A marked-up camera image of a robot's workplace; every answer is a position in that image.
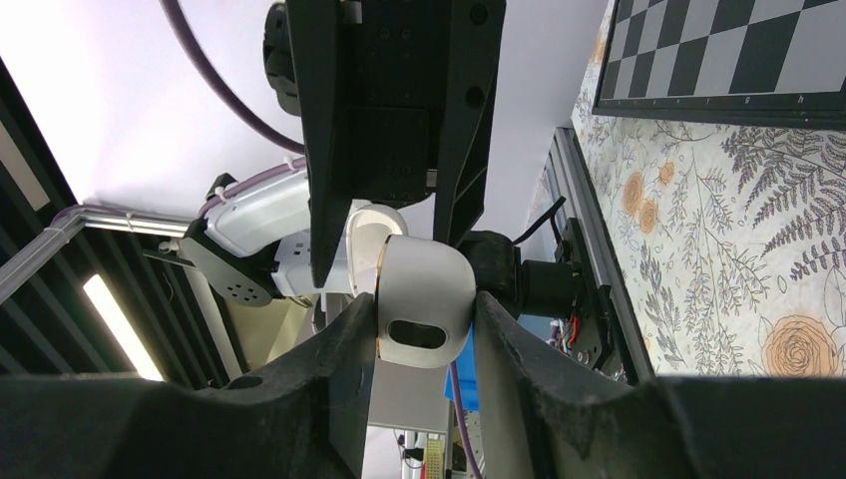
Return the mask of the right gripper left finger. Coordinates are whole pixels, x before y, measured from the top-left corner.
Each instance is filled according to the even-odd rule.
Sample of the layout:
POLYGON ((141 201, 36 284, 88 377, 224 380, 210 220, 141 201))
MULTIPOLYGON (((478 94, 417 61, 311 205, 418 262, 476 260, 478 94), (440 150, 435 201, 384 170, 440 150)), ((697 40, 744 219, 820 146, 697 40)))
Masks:
POLYGON ((361 476, 375 310, 373 294, 359 295, 324 329, 220 392, 245 407, 247 437, 285 477, 361 476))

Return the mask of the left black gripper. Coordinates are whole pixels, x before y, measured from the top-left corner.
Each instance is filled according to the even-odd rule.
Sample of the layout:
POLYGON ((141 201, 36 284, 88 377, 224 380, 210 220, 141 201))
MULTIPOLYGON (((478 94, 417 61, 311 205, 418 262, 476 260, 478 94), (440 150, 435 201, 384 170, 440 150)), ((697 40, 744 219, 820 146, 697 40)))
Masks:
POLYGON ((497 73, 505 1, 280 1, 264 26, 266 77, 302 123, 311 274, 325 287, 351 201, 436 196, 433 239, 471 220, 460 183, 497 73))

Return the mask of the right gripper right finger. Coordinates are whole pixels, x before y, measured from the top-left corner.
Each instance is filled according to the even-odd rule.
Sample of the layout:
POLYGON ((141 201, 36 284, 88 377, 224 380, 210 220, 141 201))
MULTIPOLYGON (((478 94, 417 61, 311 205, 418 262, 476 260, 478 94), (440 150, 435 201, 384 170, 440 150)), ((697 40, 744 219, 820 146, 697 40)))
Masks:
POLYGON ((488 292, 474 353, 491 478, 638 478, 641 459, 611 406, 630 392, 528 332, 488 292))

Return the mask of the white earbud case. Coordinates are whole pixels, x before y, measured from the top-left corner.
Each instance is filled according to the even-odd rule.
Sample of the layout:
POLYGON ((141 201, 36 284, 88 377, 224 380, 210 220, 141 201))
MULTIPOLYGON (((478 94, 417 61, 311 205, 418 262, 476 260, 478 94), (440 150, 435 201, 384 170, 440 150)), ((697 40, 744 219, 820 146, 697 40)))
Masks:
POLYGON ((408 233, 383 205, 351 210, 345 225, 352 291, 374 300, 377 356, 399 365, 448 365, 470 334, 477 282, 455 248, 408 233))

